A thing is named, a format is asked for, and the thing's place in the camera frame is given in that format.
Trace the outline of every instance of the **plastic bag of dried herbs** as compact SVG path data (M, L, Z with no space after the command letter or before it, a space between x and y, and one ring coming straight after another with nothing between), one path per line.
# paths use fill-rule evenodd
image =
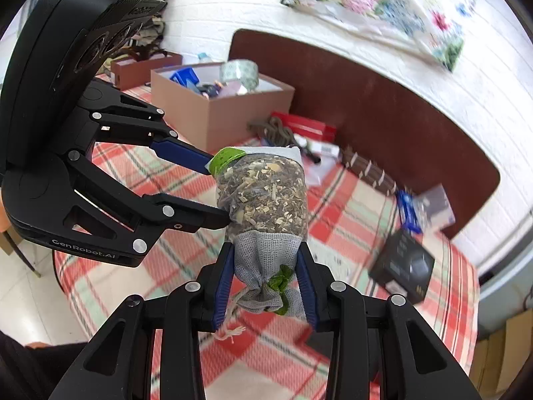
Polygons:
M299 149L227 147L207 164L217 206L229 212L226 240L235 246L235 275L246 289L237 304L251 312L304 315L295 278L307 239L307 196Z

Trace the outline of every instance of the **blue package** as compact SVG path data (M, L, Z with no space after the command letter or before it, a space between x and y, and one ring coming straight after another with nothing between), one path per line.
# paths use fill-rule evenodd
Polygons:
M396 200L398 201L398 210L400 211L401 225L403 228L414 233L422 233L422 229L416 219L415 208L412 205L412 197L405 191L398 190L396 192Z
M200 82L195 72L193 71L193 68L179 69L171 75L170 79L174 82L181 84L183 87L187 87L187 80L192 82L194 85Z

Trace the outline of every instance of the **white floor tile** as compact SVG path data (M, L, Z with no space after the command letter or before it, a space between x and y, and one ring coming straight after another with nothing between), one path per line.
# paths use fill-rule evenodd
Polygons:
M40 261L52 254L49 248L32 244L27 240L23 240L19 248L33 266L37 266ZM15 252L7 255L0 250L0 299L28 272L31 271Z
M26 275L0 299L0 330L21 344L51 343Z
M87 336L74 316L67 297L61 291L52 264L47 257L37 265L42 277L33 273L27 277L33 293L37 311L50 337L51 344L67 344L87 341Z

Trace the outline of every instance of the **wooden chair leg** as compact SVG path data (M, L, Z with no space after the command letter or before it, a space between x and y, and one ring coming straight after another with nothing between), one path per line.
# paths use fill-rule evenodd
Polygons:
M20 260L22 260L26 264L26 266L30 268L30 270L37 276L37 278L40 278L41 274L39 272L37 272L36 269L33 267L33 265L30 263L30 261L28 259L26 259L26 256L22 253L22 251L20 251L20 248L17 247L17 244L11 238L9 233L7 231L5 231L2 234L4 235L5 240L7 240L7 242L11 245L11 247L13 248L15 253L17 253L17 256L19 256Z

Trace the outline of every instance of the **black product box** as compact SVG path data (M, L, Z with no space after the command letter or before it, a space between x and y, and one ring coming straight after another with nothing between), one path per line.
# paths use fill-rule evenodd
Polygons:
M369 276L389 293L403 295L411 304L426 297L435 259L406 229L390 236Z

